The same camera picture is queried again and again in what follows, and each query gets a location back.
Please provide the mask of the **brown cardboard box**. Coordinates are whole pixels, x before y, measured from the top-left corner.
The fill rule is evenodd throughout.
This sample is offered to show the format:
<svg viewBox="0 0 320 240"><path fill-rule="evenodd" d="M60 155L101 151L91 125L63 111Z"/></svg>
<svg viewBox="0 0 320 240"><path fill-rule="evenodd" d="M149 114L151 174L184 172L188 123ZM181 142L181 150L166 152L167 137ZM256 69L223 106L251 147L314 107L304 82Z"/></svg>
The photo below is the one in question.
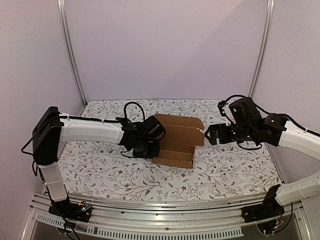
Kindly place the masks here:
<svg viewBox="0 0 320 240"><path fill-rule="evenodd" d="M157 165L191 169L196 147L203 147L205 129L196 117L157 113L155 118L164 126L165 137L160 141L159 155L151 162Z"/></svg>

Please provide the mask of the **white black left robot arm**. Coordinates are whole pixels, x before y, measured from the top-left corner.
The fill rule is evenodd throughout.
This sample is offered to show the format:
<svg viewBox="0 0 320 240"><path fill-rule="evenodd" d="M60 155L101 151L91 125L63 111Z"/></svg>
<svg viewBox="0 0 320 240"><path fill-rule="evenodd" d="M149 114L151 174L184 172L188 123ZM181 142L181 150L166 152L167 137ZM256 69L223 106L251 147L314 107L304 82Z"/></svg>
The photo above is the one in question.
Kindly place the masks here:
<svg viewBox="0 0 320 240"><path fill-rule="evenodd" d="M49 107L32 131L31 138L21 148L32 156L42 174L55 209L63 216L74 213L69 202L58 160L68 142L104 142L125 147L133 158L153 159L159 156L160 141L166 136L165 127L154 116L132 122L127 116L115 119L81 117L62 113Z"/></svg>

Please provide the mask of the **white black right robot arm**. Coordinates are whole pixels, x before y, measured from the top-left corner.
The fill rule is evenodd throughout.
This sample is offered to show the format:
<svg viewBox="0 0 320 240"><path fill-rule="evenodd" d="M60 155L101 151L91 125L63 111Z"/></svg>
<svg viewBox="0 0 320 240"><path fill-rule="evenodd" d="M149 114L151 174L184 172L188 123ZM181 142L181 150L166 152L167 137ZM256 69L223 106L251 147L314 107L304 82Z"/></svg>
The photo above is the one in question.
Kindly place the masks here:
<svg viewBox="0 0 320 240"><path fill-rule="evenodd" d="M235 95L236 100L218 103L220 115L225 123L212 124L204 133L211 145L244 142L255 143L256 150L261 144L283 147L298 151L314 159L320 158L320 135L301 126L291 116L284 113L269 113L262 117L264 110L250 97ZM320 193L320 173L289 184L271 187L260 206L258 213L269 218L278 210L278 206L300 201Z"/></svg>

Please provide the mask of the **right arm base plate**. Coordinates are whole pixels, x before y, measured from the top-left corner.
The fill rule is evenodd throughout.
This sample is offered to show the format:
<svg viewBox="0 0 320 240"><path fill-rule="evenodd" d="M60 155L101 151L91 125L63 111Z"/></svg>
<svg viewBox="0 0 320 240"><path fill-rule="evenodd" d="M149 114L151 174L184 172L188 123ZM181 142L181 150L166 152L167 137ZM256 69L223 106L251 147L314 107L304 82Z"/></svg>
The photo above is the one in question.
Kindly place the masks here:
<svg viewBox="0 0 320 240"><path fill-rule="evenodd" d="M263 198L262 203L241 208L241 217L245 223L265 221L272 218L270 221L257 224L258 231L263 235L274 234L285 213L284 207L276 201L276 192L280 186L280 184L272 186Z"/></svg>

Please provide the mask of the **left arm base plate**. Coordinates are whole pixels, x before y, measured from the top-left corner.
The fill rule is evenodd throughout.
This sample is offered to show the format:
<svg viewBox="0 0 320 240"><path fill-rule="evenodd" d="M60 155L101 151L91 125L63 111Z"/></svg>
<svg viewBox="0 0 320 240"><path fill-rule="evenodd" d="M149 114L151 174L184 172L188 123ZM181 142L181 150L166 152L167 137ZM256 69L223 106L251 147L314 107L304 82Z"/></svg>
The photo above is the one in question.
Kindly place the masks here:
<svg viewBox="0 0 320 240"><path fill-rule="evenodd" d="M52 215L60 216L65 219L88 223L93 206L90 203L81 201L73 203L69 198L62 201L51 201L48 212Z"/></svg>

